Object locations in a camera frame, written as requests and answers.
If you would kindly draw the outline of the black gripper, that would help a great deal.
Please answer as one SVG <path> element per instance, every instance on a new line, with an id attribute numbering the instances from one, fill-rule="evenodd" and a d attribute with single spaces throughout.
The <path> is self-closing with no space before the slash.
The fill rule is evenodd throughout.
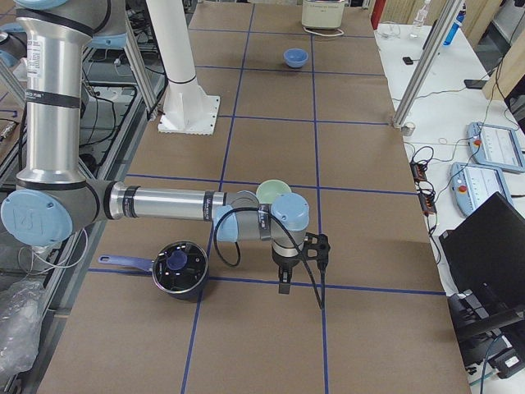
<path id="1" fill-rule="evenodd" d="M 293 269 L 297 264 L 299 264 L 300 258 L 298 255 L 286 257 L 278 253 L 273 253 L 272 258 L 274 263 L 278 266 L 278 293 L 281 295 L 289 295 Z"/>

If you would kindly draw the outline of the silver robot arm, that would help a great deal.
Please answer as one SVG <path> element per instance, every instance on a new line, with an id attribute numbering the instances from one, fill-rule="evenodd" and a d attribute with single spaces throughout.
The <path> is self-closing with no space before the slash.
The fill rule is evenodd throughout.
<path id="1" fill-rule="evenodd" d="M 288 192 L 265 204 L 242 192 L 149 189 L 80 172 L 82 54 L 92 42 L 126 44 L 125 3 L 20 1 L 16 17 L 27 35 L 27 153 L 16 190 L 2 202 L 7 231 L 26 245 L 45 247 L 103 220 L 210 222 L 217 243 L 270 241 L 279 291 L 288 293 L 311 240 L 301 195 Z"/>

